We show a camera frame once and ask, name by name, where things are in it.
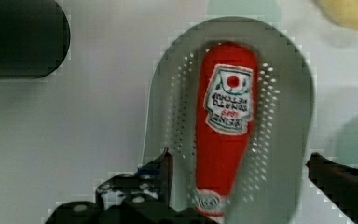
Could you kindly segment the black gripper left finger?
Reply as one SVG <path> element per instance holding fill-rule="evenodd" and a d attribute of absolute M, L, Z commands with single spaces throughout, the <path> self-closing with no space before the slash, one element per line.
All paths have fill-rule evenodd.
<path fill-rule="evenodd" d="M 192 208 L 170 207 L 173 157 L 167 148 L 134 173 L 118 174 L 95 200 L 59 205 L 45 224 L 217 224 Z"/>

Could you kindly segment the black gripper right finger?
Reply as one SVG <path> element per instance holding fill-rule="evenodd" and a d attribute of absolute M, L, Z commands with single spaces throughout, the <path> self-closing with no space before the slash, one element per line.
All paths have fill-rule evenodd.
<path fill-rule="evenodd" d="M 358 168 L 312 153 L 308 179 L 354 224 L 358 224 Z"/>

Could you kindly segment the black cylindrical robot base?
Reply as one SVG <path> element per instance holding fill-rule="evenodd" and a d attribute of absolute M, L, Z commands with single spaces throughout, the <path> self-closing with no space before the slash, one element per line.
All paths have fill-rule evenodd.
<path fill-rule="evenodd" d="M 57 0 L 0 0 L 0 79 L 51 74 L 67 56 L 70 39 Z"/>

